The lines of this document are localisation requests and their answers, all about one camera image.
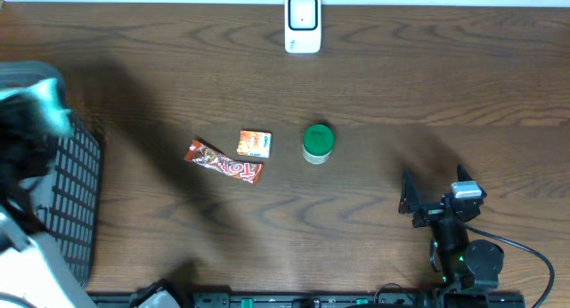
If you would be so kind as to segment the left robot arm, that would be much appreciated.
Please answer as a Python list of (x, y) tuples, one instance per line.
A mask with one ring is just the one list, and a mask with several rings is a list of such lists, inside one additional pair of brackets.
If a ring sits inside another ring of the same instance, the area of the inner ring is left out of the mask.
[(153, 284), (89, 294), (100, 172), (98, 147), (55, 102), (1, 101), (1, 305), (176, 307)]

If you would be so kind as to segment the red chocolate bar wrapper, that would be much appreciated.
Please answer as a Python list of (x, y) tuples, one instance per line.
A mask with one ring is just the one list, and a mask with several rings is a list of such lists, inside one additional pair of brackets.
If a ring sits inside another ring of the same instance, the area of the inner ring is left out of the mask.
[(191, 143), (184, 160), (252, 185), (257, 184), (265, 167), (262, 163), (234, 160), (197, 140)]

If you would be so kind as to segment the green lid seasoning jar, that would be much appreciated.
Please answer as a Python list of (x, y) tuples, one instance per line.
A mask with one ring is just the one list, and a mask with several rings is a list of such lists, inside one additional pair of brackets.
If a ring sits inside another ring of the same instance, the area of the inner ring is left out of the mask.
[(303, 157), (313, 165), (325, 163), (333, 150), (335, 134), (326, 125), (309, 126), (303, 137)]

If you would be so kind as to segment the orange tissue pack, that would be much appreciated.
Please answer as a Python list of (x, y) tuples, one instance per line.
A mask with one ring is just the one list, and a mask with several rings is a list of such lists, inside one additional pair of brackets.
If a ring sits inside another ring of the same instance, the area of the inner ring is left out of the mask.
[(241, 130), (237, 153), (242, 156), (269, 158), (271, 146), (271, 133)]

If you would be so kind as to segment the teal wet wipes pack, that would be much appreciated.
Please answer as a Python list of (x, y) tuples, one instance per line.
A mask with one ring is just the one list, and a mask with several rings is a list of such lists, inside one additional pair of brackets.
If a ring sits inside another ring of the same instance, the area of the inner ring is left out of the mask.
[(1, 102), (22, 95), (31, 100), (32, 115), (41, 134), (54, 137), (70, 137), (73, 127), (69, 120), (71, 110), (65, 109), (57, 93), (56, 78), (46, 78), (27, 87), (7, 88), (1, 91)]

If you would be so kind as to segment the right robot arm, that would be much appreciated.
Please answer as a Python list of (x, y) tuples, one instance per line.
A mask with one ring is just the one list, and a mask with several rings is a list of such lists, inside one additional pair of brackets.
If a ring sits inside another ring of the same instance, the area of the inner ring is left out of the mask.
[(481, 214), (486, 192), (464, 166), (457, 166), (457, 181), (437, 202), (424, 203), (411, 173), (403, 173), (398, 212), (412, 215), (412, 226), (432, 231), (430, 262), (443, 274), (444, 284), (417, 296), (416, 307), (488, 307), (488, 294), (499, 286), (504, 251), (484, 239), (471, 240), (466, 223)]

